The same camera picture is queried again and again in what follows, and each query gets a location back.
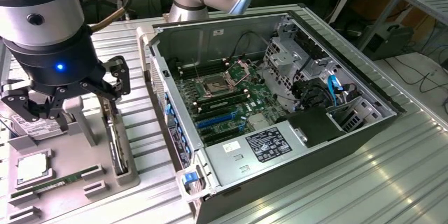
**motherboard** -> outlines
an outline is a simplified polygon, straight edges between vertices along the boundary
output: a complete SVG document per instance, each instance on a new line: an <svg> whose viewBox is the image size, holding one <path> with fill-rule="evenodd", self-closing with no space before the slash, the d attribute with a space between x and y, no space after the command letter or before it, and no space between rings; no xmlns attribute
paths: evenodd
<svg viewBox="0 0 448 224"><path fill-rule="evenodd" d="M175 81L205 146L275 124L287 114L249 60L180 69Z"/></svg>

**aluminum profile table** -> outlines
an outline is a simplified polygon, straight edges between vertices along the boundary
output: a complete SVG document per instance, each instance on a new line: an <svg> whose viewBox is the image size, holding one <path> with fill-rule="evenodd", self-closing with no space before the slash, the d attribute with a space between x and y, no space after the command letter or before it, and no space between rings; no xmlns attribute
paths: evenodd
<svg viewBox="0 0 448 224"><path fill-rule="evenodd" d="M213 223L447 222L447 123L409 96L307 8L297 5L263 7L251 9L248 13L279 10L296 11L408 113L353 155ZM193 223L189 207L175 184L175 170L139 66L135 29L161 22L163 19L156 18L113 23L93 35L99 57L105 59L123 54L131 68L132 92L119 107L124 113L141 183L48 223ZM16 61L12 61L11 69L11 74L20 72ZM97 113L93 96L87 95L84 101L88 104L85 113ZM0 147L0 197L5 192L7 148L7 144Z"/></svg>
<svg viewBox="0 0 448 224"><path fill-rule="evenodd" d="M424 11L429 16L432 16L439 22L444 23L448 26L448 0L404 0L409 3L411 6L417 7L421 11ZM369 33L363 36L363 39L359 43L359 49L363 51L367 44L369 43L373 34L377 31L377 28L385 22L387 17L391 15L395 7L397 6L400 0L391 0L387 4L384 11L381 12L372 29L369 29ZM409 13L411 8L403 12L403 14L397 17L396 21L401 22Z"/></svg>

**warning label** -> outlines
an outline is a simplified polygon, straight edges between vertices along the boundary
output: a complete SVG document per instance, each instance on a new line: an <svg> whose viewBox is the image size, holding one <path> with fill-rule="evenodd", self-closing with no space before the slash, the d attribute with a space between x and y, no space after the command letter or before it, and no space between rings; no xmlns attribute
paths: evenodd
<svg viewBox="0 0 448 224"><path fill-rule="evenodd" d="M20 125L25 133L32 137L40 136L60 129L56 121L48 122L40 119L39 121L29 123L19 115L13 115L12 119Z"/></svg>
<svg viewBox="0 0 448 224"><path fill-rule="evenodd" d="M276 127L248 136L245 140L261 163L292 151Z"/></svg>

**power supply label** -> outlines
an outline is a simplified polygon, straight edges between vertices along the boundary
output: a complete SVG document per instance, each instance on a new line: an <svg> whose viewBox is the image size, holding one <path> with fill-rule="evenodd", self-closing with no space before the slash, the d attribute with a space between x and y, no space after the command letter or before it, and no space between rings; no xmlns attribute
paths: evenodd
<svg viewBox="0 0 448 224"><path fill-rule="evenodd" d="M248 136L245 140L261 163L292 151L277 127Z"/></svg>

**blue led light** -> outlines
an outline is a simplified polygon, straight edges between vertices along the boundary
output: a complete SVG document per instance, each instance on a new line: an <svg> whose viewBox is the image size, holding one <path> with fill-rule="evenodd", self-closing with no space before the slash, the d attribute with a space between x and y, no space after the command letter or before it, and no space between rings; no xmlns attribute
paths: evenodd
<svg viewBox="0 0 448 224"><path fill-rule="evenodd" d="M64 64L56 64L56 70L57 71L64 71L65 70L65 65Z"/></svg>

